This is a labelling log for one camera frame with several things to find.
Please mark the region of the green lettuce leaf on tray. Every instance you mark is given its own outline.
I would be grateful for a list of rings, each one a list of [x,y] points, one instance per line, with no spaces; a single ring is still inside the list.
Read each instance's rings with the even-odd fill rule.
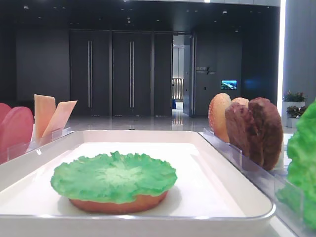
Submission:
[[[138,195],[157,197],[176,180],[176,169],[166,161],[116,151],[64,162],[54,169],[50,183],[69,199],[123,204],[135,201]]]

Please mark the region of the brown meat patty near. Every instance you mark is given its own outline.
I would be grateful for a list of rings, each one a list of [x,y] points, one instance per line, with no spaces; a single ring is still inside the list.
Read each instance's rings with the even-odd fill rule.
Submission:
[[[225,109],[225,119],[229,141],[242,154],[257,165],[263,165],[263,140],[259,135],[252,112],[237,102]]]

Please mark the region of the brown meat patty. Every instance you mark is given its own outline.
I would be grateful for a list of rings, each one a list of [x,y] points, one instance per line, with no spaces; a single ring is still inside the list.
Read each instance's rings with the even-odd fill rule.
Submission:
[[[259,135],[252,112],[237,102],[225,109],[225,119],[229,141],[242,154],[257,165],[263,165],[263,140]]]
[[[253,117],[249,129],[249,156],[252,161],[272,170],[279,160],[283,142],[283,128],[277,107],[269,99],[252,99],[248,108]]]

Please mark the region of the orange cheese slice right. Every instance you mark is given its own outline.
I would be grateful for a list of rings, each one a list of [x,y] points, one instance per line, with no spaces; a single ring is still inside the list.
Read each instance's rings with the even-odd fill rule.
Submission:
[[[76,103],[77,100],[60,102],[57,105],[57,109],[55,110],[46,130],[44,131],[43,137],[49,135],[53,131],[64,129]]]

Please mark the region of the orange cheese slice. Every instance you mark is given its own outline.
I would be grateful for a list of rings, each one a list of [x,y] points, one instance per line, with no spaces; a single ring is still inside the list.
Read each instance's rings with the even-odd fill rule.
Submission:
[[[77,100],[60,102],[57,105],[57,109],[55,110],[46,130],[44,131],[43,137],[49,135],[53,131],[64,129],[76,103]]]
[[[35,138],[39,140],[56,110],[55,98],[52,96],[34,95],[35,100]]]

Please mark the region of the orange cheese slice left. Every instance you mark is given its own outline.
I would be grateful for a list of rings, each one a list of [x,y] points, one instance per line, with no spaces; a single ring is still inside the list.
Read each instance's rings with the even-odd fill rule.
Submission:
[[[39,140],[56,110],[55,98],[52,96],[34,95],[35,100],[35,138]]]

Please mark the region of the green lettuce leaf standing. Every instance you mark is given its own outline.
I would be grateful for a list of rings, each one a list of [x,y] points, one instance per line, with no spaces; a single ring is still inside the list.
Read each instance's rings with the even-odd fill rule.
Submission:
[[[297,123],[296,133],[288,140],[289,181],[276,196],[294,212],[303,208],[304,222],[316,228],[316,103],[311,103]]]

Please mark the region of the golden bun half outer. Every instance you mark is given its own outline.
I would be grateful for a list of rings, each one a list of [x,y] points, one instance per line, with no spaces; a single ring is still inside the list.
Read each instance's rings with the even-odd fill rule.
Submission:
[[[230,96],[219,93],[213,97],[209,104],[208,120],[214,134],[222,141],[228,143],[229,137],[226,128],[225,109],[231,104]]]

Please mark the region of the golden bun half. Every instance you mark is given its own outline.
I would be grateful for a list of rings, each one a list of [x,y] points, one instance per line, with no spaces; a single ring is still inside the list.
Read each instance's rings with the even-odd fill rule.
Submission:
[[[208,120],[214,134],[222,141],[228,143],[229,137],[226,128],[225,109],[231,104],[230,96],[219,93],[213,97],[209,104]]]
[[[237,97],[232,100],[232,103],[239,103],[240,105],[244,105],[248,108],[249,100],[243,97]]]

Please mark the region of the white rectangular tray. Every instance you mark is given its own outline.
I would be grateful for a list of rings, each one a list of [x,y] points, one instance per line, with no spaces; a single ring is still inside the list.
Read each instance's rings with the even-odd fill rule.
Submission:
[[[61,163],[115,151],[176,169],[159,206],[133,215],[85,213],[51,188]],[[192,131],[77,131],[0,167],[3,237],[258,237],[275,212],[270,198]]]

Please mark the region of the potted plants on stand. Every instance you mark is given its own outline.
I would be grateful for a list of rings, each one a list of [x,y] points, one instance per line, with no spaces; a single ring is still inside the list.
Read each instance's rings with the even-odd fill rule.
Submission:
[[[281,120],[288,126],[288,119],[299,119],[306,109],[306,97],[303,92],[287,91],[283,95]]]

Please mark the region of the clear acrylic left rack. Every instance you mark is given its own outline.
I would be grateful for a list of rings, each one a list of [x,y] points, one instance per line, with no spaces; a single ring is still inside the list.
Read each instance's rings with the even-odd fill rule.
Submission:
[[[40,138],[38,141],[30,141],[28,143],[21,143],[13,147],[7,148],[6,152],[1,154],[1,158],[4,159],[1,163],[8,162],[19,156],[24,155],[27,152],[39,149],[41,146],[49,144],[59,138],[62,138],[72,132],[70,127],[66,127],[63,130],[55,130],[50,135]]]

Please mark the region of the clear acrylic rack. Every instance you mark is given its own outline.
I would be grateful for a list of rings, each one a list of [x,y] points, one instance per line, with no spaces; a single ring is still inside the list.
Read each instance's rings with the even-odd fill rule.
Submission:
[[[277,220],[281,224],[280,232],[290,231],[296,237],[314,237],[316,229],[307,217],[315,211],[316,204],[310,202],[304,191],[290,183],[285,171],[277,169],[266,171],[245,157],[242,152],[229,143],[225,143],[209,129],[203,130],[203,137],[229,160],[257,188],[276,204]]]
[[[39,149],[41,146],[49,144],[59,138],[62,138],[72,132],[70,127],[66,127],[63,130],[55,130],[50,135],[40,138],[38,141],[30,141],[28,143],[21,143],[13,147],[7,148],[6,152],[1,154],[1,158],[4,159],[1,163],[8,162],[19,156],[24,155],[27,152]]]

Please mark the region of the clear acrylic right rack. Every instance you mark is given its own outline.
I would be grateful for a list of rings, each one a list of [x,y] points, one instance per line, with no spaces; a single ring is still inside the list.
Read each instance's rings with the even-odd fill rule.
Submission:
[[[266,171],[245,157],[242,152],[229,143],[225,143],[209,129],[203,130],[203,137],[229,160],[257,188],[276,204],[277,220],[281,224],[280,232],[290,231],[296,237],[314,237],[316,229],[307,217],[315,211],[316,204],[310,202],[304,191],[290,183],[285,171],[277,169]]]

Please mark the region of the wall display screen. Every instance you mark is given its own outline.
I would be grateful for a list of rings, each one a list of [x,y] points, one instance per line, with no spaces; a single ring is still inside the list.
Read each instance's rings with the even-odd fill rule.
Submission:
[[[221,80],[222,90],[237,90],[237,80]]]

